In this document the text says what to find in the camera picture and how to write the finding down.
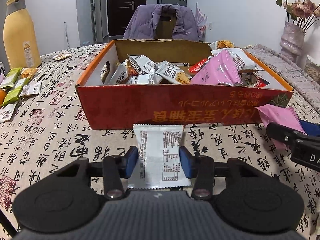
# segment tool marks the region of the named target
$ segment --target blue gripper pad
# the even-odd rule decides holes
[[[127,162],[127,167],[125,169],[125,174],[127,178],[131,177],[131,174],[133,172],[134,167],[136,166],[138,157],[139,157],[139,152],[137,147],[131,147],[129,150],[129,157],[128,157],[128,162]]]
[[[307,135],[320,136],[319,124],[315,124],[315,123],[311,123],[303,120],[299,120],[299,122]]]
[[[183,169],[183,172],[185,174],[185,176],[188,179],[192,179],[191,177],[191,167],[192,167],[192,160],[190,158],[188,158],[188,155],[190,154],[185,147],[180,147],[179,148],[179,156],[180,156],[180,162],[181,162],[181,166]]]

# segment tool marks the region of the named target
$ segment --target cardboard box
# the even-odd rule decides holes
[[[111,41],[87,67],[76,84],[82,108],[93,130],[132,129],[134,123],[225,125],[261,122],[254,106],[271,103],[286,107],[293,88],[250,54],[282,90],[209,85],[104,85],[101,70],[107,63],[105,83],[116,62],[129,55],[146,55],[154,62],[167,60],[194,65],[211,55],[207,43],[185,40]]]

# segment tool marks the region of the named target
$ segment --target paper notice on door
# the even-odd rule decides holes
[[[23,43],[24,57],[26,58],[26,63],[28,67],[33,67],[34,62],[32,58],[31,48],[29,46],[30,42]]]

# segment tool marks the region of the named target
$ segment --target table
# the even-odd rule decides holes
[[[93,131],[75,91],[75,82],[105,44],[69,49],[72,57],[56,62],[51,53],[42,56],[42,65],[33,81],[42,77],[41,94],[18,104],[10,122],[0,124],[0,209],[17,228],[12,201],[26,187],[57,171],[80,156],[91,162],[107,155],[124,154],[137,145],[132,130]],[[320,122],[320,115],[295,91],[290,105],[298,116]],[[238,158],[296,190],[304,199],[305,214],[298,232],[309,238],[316,229],[320,180],[315,171],[295,165],[289,151],[277,151],[262,124],[220,126],[189,125],[182,145],[193,154],[204,154],[218,162]],[[102,179],[92,178],[92,187],[102,193]],[[215,193],[225,187],[216,180]],[[0,230],[1,239],[7,239]]]

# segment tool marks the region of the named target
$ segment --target purple jacket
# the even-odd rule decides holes
[[[174,40],[199,41],[196,20],[190,8],[172,4],[140,5],[133,14],[124,33],[124,39],[152,40],[162,12],[176,12]]]

